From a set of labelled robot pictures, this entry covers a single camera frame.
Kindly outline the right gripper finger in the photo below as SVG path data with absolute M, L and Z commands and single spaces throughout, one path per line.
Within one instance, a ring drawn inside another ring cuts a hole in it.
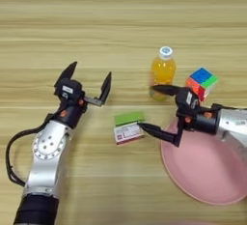
M 173 145 L 176 145 L 176 135 L 171 133 L 171 132 L 167 132 L 165 130 L 163 130 L 161 127 L 152 125 L 152 124 L 147 124 L 147 123 L 138 123 L 138 126 L 145 131 L 146 133 L 148 133 L 149 135 L 167 141 Z
M 179 86 L 174 85 L 154 85 L 151 88 L 155 92 L 166 96 L 175 96 L 180 90 Z

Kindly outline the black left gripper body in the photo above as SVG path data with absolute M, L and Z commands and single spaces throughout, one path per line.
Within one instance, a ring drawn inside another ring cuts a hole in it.
M 55 120 L 75 129 L 81 116 L 87 111 L 88 105 L 101 106 L 103 101 L 99 98 L 81 98 L 77 103 L 70 104 L 64 108 L 58 115 L 55 116 Z

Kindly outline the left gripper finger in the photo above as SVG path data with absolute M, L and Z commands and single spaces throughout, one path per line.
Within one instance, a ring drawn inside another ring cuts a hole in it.
M 74 73 L 74 70 L 76 68 L 76 65 L 77 63 L 76 62 L 73 62 L 71 63 L 70 65 L 68 65 L 63 71 L 62 73 L 60 74 L 59 78 L 57 79 L 56 83 L 55 83 L 55 86 L 57 86 L 59 84 L 59 82 L 64 79 L 64 78 L 68 78 L 68 79 L 71 79 L 73 73 Z
M 105 103 L 105 101 L 108 98 L 108 95 L 110 93 L 111 89 L 111 80 L 112 80 L 112 72 L 109 72 L 101 85 L 101 94 L 99 96 L 99 99 L 102 103 Z

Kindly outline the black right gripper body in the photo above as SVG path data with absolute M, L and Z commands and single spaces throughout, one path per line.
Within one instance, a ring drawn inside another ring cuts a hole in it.
M 175 136 L 174 145 L 179 146 L 182 133 L 185 130 L 215 135 L 218 128 L 219 112 L 222 108 L 222 105 L 216 103 L 209 108 L 202 106 L 195 109 L 179 107 L 177 110 L 178 133 Z

